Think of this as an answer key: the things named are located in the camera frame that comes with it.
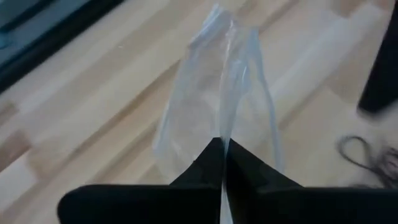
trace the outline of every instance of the clear plastic bag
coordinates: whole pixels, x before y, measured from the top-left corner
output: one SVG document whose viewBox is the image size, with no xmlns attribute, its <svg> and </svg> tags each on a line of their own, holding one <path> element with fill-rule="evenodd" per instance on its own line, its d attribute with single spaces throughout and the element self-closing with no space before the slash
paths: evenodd
<svg viewBox="0 0 398 224">
<path fill-rule="evenodd" d="M 258 31 L 215 6 L 180 64 L 154 141 L 158 166 L 171 182 L 221 137 L 225 151 L 230 138 L 263 160 L 272 151 L 282 171 L 274 113 Z"/>
</svg>

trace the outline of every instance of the wooden floor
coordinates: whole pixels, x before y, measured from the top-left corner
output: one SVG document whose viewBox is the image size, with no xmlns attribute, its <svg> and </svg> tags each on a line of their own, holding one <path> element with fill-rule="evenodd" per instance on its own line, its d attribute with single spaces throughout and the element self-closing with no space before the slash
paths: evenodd
<svg viewBox="0 0 398 224">
<path fill-rule="evenodd" d="M 344 135 L 376 148 L 382 137 L 398 139 L 394 115 L 374 124 L 356 112 L 393 3 L 221 1 L 259 27 L 285 175 L 298 183 L 364 181 L 336 152 Z M 152 139 L 179 61 L 213 4 L 126 1 L 0 95 L 0 223 L 58 223 L 59 199 L 85 184 L 166 183 Z M 263 159 L 273 165 L 269 153 Z"/>
</svg>

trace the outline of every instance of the black cable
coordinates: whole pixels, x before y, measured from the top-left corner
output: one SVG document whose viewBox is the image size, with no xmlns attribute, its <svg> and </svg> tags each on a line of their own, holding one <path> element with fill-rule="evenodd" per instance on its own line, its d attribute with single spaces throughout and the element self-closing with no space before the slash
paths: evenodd
<svg viewBox="0 0 398 224">
<path fill-rule="evenodd" d="M 363 151 L 368 165 L 359 163 L 347 156 L 345 146 L 351 141 L 359 141 L 363 145 Z M 342 158 L 358 167 L 372 172 L 379 179 L 384 188 L 398 189 L 398 150 L 389 147 L 385 151 L 382 151 L 379 156 L 373 158 L 371 149 L 372 147 L 369 143 L 359 136 L 345 136 L 337 143 L 337 150 Z"/>
</svg>

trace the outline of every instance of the plastic bag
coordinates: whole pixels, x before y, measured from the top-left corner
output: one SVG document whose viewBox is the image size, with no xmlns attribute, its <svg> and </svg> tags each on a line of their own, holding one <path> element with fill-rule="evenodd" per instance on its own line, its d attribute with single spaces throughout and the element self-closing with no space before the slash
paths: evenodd
<svg viewBox="0 0 398 224">
<path fill-rule="evenodd" d="M 230 138 L 283 169 L 275 112 L 262 67 L 258 31 L 215 6 L 191 41 L 154 141 L 168 181 L 184 172 L 214 138 Z"/>
</svg>

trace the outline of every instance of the transparent plastic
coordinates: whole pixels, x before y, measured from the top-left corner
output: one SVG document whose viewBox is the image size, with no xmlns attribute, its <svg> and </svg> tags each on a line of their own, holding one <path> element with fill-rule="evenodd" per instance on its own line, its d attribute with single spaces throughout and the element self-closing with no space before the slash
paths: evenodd
<svg viewBox="0 0 398 224">
<path fill-rule="evenodd" d="M 184 172 L 214 137 L 225 152 L 230 138 L 265 159 L 284 163 L 275 112 L 262 67 L 258 31 L 215 6 L 180 63 L 174 90 L 154 140 L 169 182 Z"/>
</svg>

